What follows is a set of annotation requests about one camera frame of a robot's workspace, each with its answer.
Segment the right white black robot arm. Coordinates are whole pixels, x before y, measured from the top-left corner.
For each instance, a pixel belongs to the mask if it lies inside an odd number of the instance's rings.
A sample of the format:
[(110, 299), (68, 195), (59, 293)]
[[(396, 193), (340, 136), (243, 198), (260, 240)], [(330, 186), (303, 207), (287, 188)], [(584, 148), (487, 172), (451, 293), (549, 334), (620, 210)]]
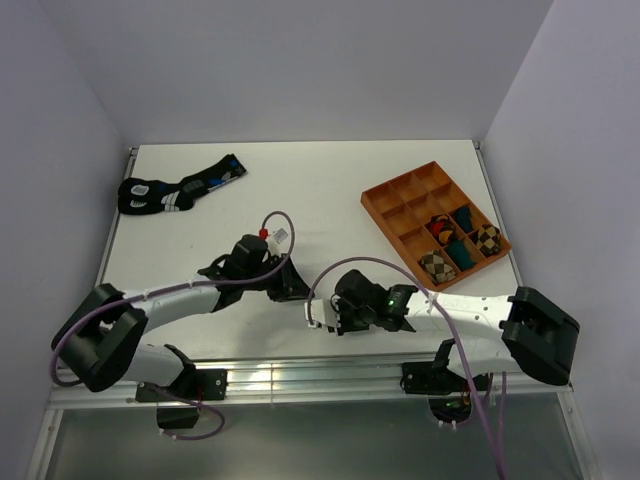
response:
[(580, 332), (570, 314), (533, 288), (493, 297), (424, 293), (414, 285), (384, 288), (358, 270), (347, 272), (333, 299), (314, 303), (311, 314), (339, 335), (370, 327), (446, 335), (432, 365), (435, 383), (446, 390), (468, 373), (512, 371), (566, 386)]

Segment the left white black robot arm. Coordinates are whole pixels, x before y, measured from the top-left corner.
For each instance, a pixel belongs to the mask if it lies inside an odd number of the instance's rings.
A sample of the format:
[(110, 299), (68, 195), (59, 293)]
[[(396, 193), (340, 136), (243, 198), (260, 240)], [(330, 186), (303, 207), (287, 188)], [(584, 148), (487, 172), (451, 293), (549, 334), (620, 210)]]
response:
[(265, 239), (246, 234), (190, 282), (147, 294), (110, 283), (95, 287), (54, 336), (54, 360), (92, 392), (129, 380), (158, 386), (172, 399), (195, 398), (201, 378), (194, 362), (173, 345), (145, 344), (142, 337), (182, 318), (221, 311), (246, 291), (264, 292), (278, 303), (310, 294), (289, 255), (273, 253)]

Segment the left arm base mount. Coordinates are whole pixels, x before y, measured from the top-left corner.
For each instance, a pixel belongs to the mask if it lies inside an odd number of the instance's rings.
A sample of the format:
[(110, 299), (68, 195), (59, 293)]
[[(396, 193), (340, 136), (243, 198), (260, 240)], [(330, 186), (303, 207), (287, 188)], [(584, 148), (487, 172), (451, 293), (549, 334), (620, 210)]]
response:
[(135, 401), (157, 403), (222, 401), (226, 397), (228, 371), (222, 368), (195, 369), (184, 373), (168, 387), (138, 386)]

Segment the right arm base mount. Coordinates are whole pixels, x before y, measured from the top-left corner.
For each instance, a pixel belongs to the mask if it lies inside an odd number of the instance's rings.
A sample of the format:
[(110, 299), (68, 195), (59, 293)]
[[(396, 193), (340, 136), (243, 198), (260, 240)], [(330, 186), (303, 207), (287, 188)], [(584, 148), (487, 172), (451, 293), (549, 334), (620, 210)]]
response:
[(432, 362), (401, 364), (400, 388), (407, 394), (446, 396), (470, 392), (468, 380)]

